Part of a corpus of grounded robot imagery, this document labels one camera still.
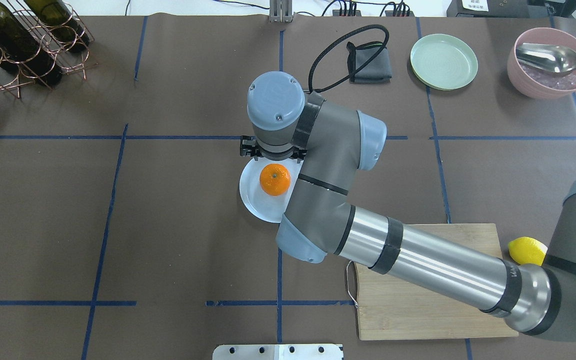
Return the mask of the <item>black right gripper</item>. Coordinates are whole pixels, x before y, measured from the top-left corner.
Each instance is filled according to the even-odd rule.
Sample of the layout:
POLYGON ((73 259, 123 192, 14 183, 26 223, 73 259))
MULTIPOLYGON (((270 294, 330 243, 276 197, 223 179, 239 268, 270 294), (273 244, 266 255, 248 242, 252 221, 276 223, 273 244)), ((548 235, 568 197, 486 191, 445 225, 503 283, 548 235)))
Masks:
POLYGON ((265 158, 269 161, 284 161, 284 160, 296 160, 298 163, 304 160, 305 150, 290 143, 286 144, 288 148, 286 150, 281 150, 279 152, 272 152, 270 148, 275 149, 275 146, 266 145, 262 146, 261 142, 258 142, 254 136, 241 135, 239 138, 239 155, 240 157, 250 157, 257 160, 258 158, 265 158))

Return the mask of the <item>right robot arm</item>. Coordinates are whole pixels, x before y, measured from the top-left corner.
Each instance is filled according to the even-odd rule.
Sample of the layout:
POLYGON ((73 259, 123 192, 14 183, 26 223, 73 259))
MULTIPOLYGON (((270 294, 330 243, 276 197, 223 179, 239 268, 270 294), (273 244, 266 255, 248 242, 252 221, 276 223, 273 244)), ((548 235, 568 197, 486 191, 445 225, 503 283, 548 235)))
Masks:
POLYGON ((243 157, 303 159, 276 235, 284 253, 313 264, 342 256, 501 318, 524 335, 576 342, 576 181, 542 265, 516 265, 348 202, 356 172, 371 170, 381 155, 383 121, 306 95, 284 71, 252 81, 247 116, 254 137, 242 137, 243 157))

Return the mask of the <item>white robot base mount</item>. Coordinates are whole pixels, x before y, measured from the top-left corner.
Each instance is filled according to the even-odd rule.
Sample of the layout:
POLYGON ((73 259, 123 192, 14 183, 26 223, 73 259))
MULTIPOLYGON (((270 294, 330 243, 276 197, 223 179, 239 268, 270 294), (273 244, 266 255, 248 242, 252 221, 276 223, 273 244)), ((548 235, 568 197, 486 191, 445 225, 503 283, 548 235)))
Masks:
POLYGON ((342 344, 222 344, 215 347, 213 360, 343 360, 342 344))

